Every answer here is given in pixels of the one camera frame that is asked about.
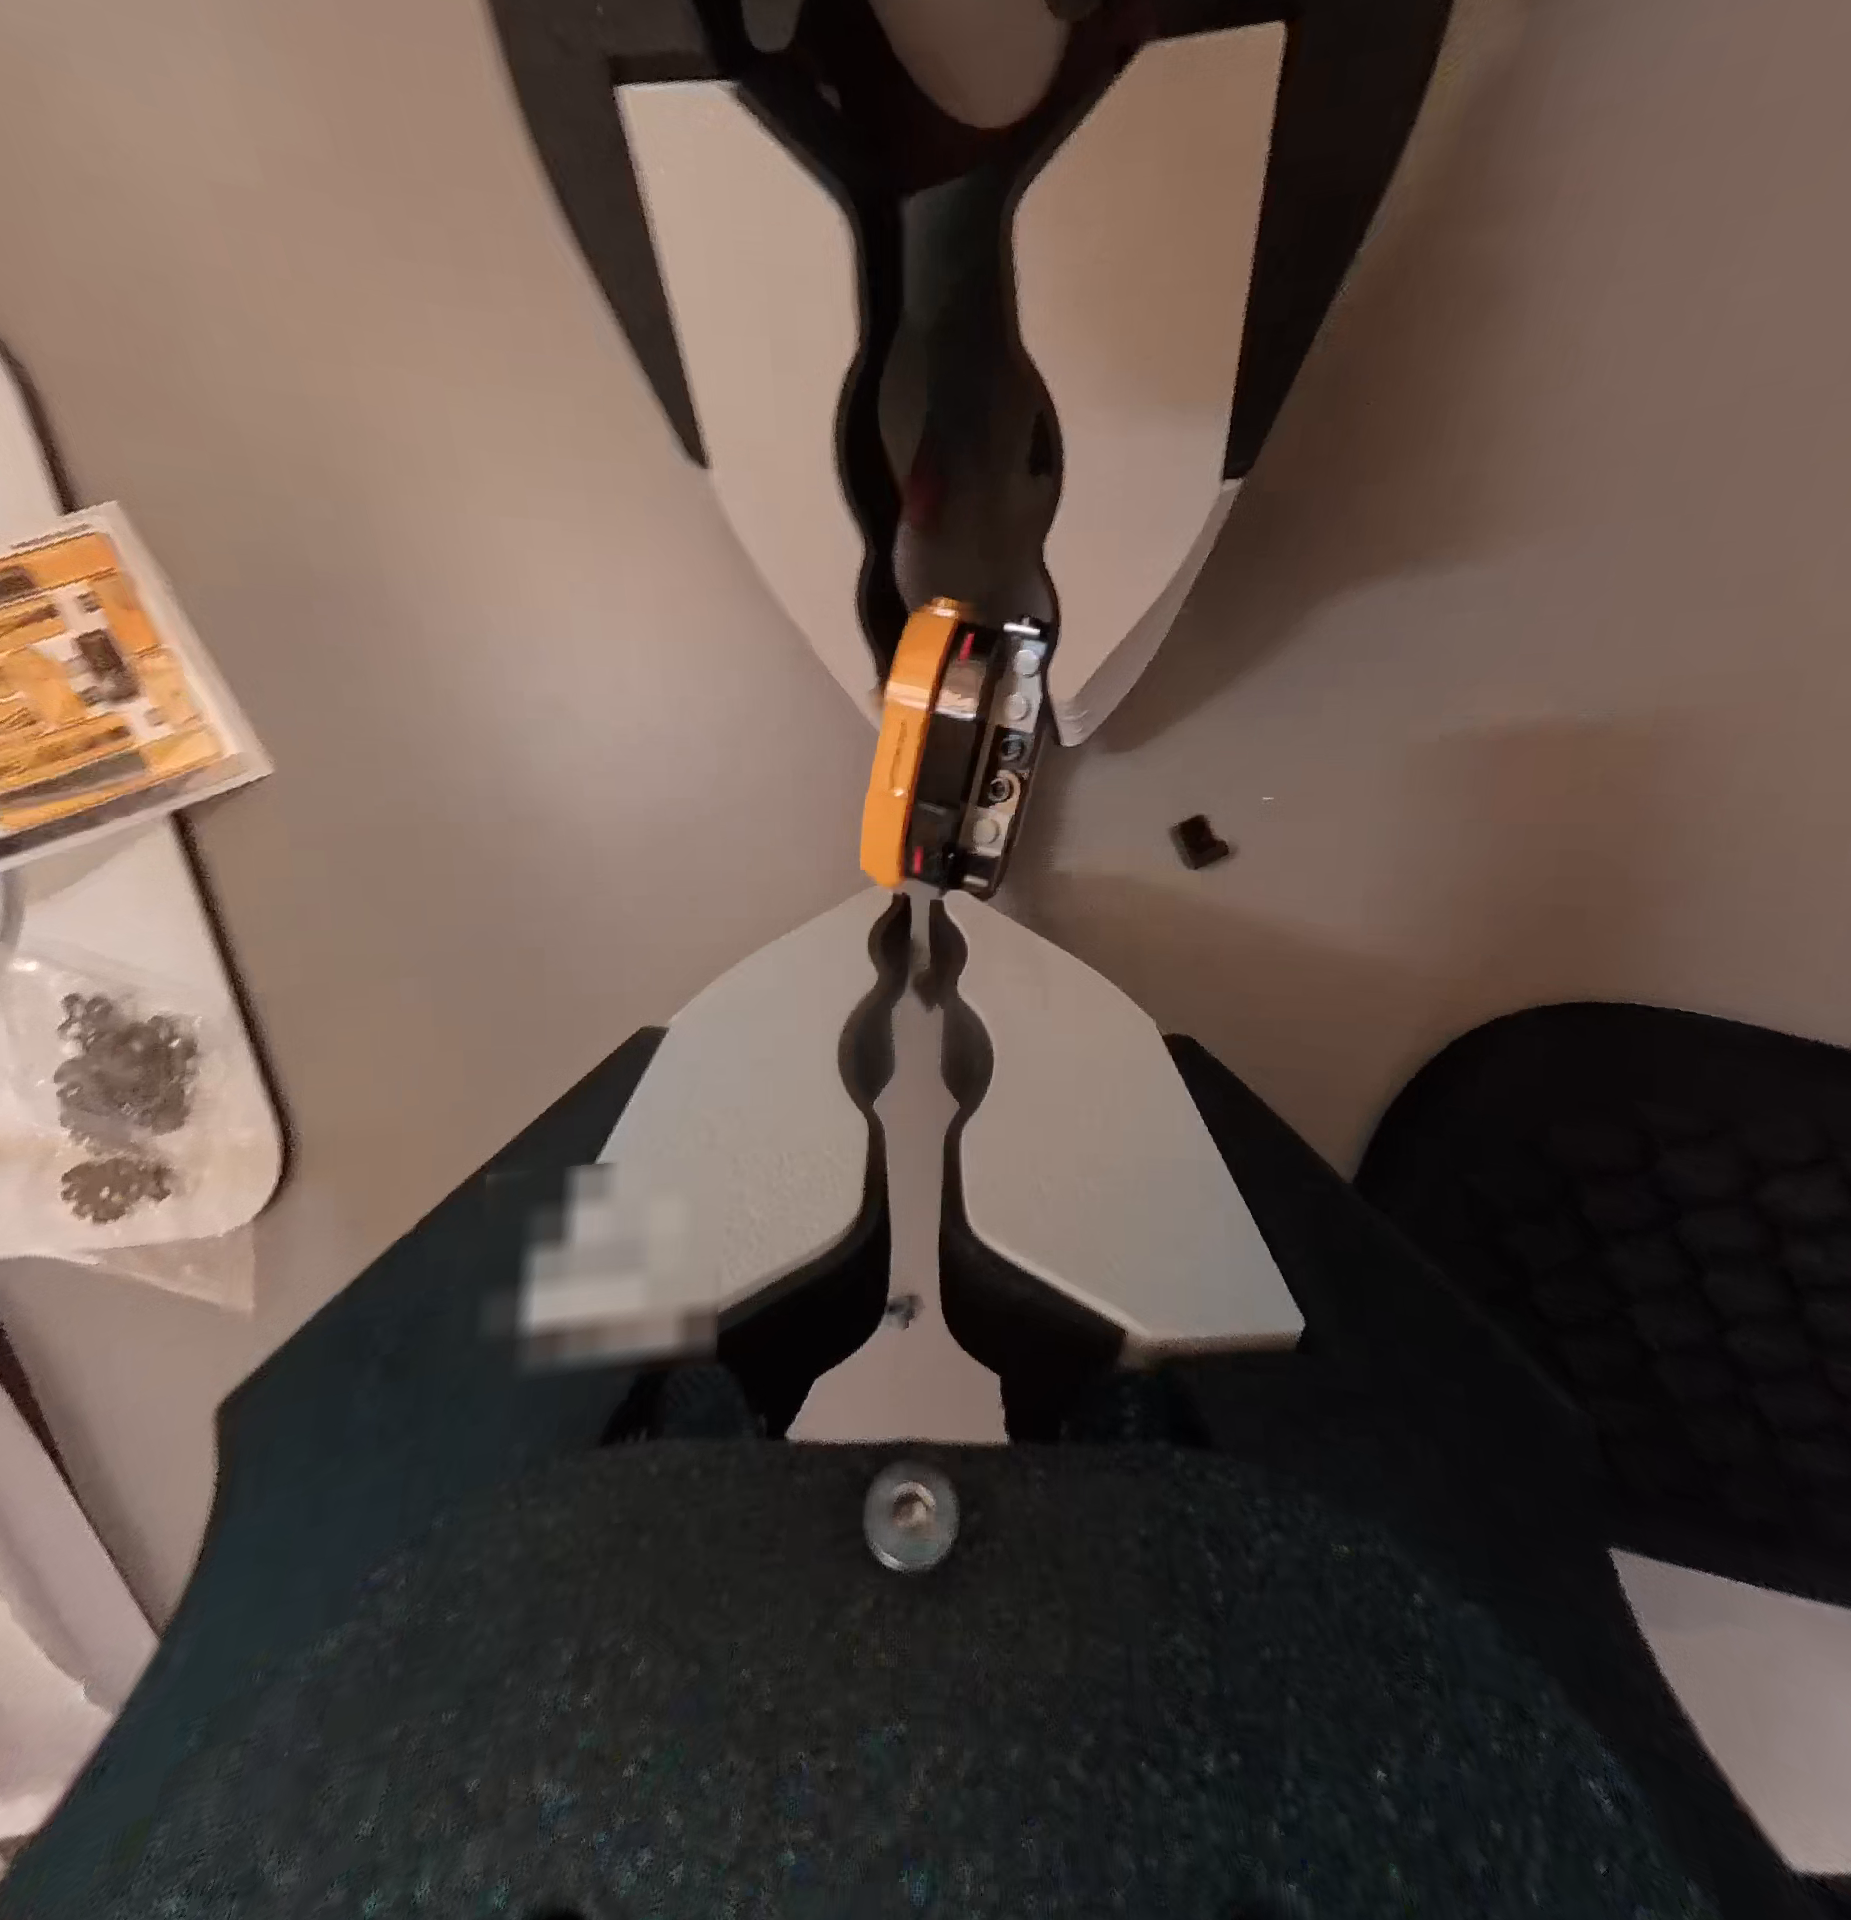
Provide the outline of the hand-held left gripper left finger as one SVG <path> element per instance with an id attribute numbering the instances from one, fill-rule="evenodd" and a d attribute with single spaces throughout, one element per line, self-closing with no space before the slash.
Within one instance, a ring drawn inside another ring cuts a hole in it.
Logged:
<path id="1" fill-rule="evenodd" d="M 879 889 L 759 949 L 666 1027 L 601 1147 L 614 1337 L 721 1363 L 788 1435 L 888 1311 L 893 1217 L 876 1101 L 910 966 Z"/>

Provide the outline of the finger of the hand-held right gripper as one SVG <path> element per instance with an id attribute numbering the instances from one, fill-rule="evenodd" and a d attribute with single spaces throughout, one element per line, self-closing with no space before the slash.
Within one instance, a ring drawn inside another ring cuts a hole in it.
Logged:
<path id="1" fill-rule="evenodd" d="M 820 667 L 875 708 L 839 449 L 862 343 L 847 219 L 736 85 L 630 85 L 617 106 L 714 497 Z"/>
<path id="2" fill-rule="evenodd" d="M 1287 35 L 1258 22 L 1148 45 L 1014 210 L 1018 338 L 1060 440 L 1041 562 L 1066 747 L 1136 685 L 1240 487 L 1225 446 Z"/>

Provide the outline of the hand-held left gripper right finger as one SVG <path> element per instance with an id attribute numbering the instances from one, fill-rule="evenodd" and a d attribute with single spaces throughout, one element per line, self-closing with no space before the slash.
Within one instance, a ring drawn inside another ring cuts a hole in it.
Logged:
<path id="1" fill-rule="evenodd" d="M 1295 1351 L 1297 1301 L 1151 1016 L 969 895 L 932 905 L 930 961 L 941 1304 L 1006 1435 L 1056 1437 L 1105 1379 Z"/>

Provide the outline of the orange and black lego assembly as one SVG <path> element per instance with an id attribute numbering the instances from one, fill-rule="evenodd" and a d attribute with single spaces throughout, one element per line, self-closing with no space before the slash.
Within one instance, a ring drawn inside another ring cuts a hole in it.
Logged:
<path id="1" fill-rule="evenodd" d="M 872 884 L 997 893 L 1052 737 L 1057 642 L 1052 620 L 984 623 L 945 598 L 907 615 L 862 811 L 858 864 Z"/>

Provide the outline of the lego sticker sheet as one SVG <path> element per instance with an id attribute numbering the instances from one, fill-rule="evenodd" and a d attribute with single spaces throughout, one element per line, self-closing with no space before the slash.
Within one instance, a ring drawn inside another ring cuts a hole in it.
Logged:
<path id="1" fill-rule="evenodd" d="M 119 506 L 0 540 L 0 873 L 271 777 Z"/>

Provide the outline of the clear bag of black parts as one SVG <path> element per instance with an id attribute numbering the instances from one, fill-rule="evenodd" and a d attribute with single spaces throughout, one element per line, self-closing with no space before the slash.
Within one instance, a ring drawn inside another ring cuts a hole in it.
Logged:
<path id="1" fill-rule="evenodd" d="M 0 1263 L 248 1316 L 284 1137 L 218 993 L 73 951 L 0 961 Z"/>

